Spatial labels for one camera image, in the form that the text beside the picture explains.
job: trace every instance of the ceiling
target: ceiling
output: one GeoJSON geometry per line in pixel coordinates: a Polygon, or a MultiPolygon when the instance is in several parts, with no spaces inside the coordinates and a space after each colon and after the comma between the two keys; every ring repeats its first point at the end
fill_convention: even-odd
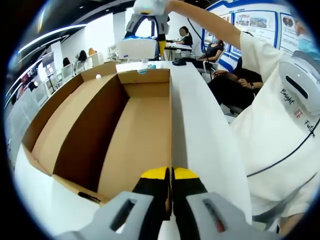
{"type": "MultiPolygon", "coordinates": [[[[206,8],[216,1],[185,0],[201,8],[206,8]]],[[[67,26],[87,24],[109,13],[123,12],[126,8],[132,7],[134,2],[134,0],[48,0],[25,31],[17,51],[44,34],[67,26]]],[[[62,41],[80,29],[56,33],[26,48],[21,53],[14,54],[8,64],[7,85],[10,87],[52,43],[62,41]]]]}

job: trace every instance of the white t-shirt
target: white t-shirt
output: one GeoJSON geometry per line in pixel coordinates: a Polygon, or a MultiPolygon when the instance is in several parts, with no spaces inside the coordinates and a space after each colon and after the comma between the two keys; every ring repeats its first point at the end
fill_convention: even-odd
{"type": "MultiPolygon", "coordinates": [[[[284,88],[278,67],[284,52],[241,33],[242,67],[261,75],[264,86],[252,105],[231,127],[238,138],[246,174],[286,157],[308,136],[320,116],[310,115],[298,97],[284,88]]],[[[320,171],[320,126],[292,156],[248,178],[252,215],[262,214],[285,199],[320,171]]],[[[282,217],[304,213],[318,191],[320,173],[286,206],[282,217]]]]}

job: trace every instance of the hand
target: hand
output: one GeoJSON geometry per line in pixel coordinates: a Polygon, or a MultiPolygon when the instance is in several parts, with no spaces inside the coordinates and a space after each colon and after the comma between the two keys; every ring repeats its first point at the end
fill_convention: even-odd
{"type": "Polygon", "coordinates": [[[225,75],[225,74],[228,74],[229,72],[228,71],[225,71],[225,70],[217,70],[213,73],[213,77],[215,78],[216,76],[219,76],[219,75],[225,75]]]}
{"type": "Polygon", "coordinates": [[[244,87],[244,88],[251,89],[250,83],[248,83],[247,80],[245,80],[244,78],[240,78],[238,80],[238,83],[240,83],[241,86],[244,87]]]}

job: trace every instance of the wall poster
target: wall poster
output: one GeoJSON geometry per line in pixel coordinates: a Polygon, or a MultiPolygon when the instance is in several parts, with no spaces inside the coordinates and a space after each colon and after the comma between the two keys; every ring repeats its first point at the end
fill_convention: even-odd
{"type": "MultiPolygon", "coordinates": [[[[241,11],[234,15],[234,26],[242,32],[249,32],[255,38],[277,45],[277,17],[274,11],[241,11]]],[[[241,51],[236,47],[231,47],[231,53],[241,55],[241,51]]]]}
{"type": "MultiPolygon", "coordinates": [[[[226,13],[220,15],[222,19],[226,20],[227,22],[233,24],[233,13],[226,13]]],[[[216,37],[213,33],[204,30],[204,45],[208,47],[209,44],[214,43],[216,41],[216,37]]],[[[225,52],[230,52],[230,45],[228,43],[224,43],[225,52]]]]}
{"type": "Polygon", "coordinates": [[[280,13],[281,18],[281,37],[280,50],[289,55],[298,50],[298,37],[296,35],[296,25],[294,18],[286,13],[280,13]]]}

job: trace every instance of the white tabletop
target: white tabletop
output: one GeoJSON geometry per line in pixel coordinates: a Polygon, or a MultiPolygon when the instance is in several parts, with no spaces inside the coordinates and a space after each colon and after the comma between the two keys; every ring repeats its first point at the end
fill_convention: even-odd
{"type": "MultiPolygon", "coordinates": [[[[150,63],[170,69],[173,166],[195,172],[208,192],[221,194],[245,212],[251,223],[250,194],[240,151],[205,81],[189,62],[186,66],[173,66],[167,61],[150,63]]],[[[116,69],[124,72],[138,67],[135,62],[118,64],[116,69]]],[[[53,236],[83,228],[99,207],[33,168],[21,147],[15,180],[27,207],[53,236]]],[[[179,239],[174,216],[162,223],[158,239],[179,239]]]]}
{"type": "Polygon", "coordinates": [[[175,49],[180,49],[180,50],[192,50],[192,47],[183,45],[183,44],[178,44],[174,42],[167,42],[165,45],[166,48],[175,48],[175,49]]]}

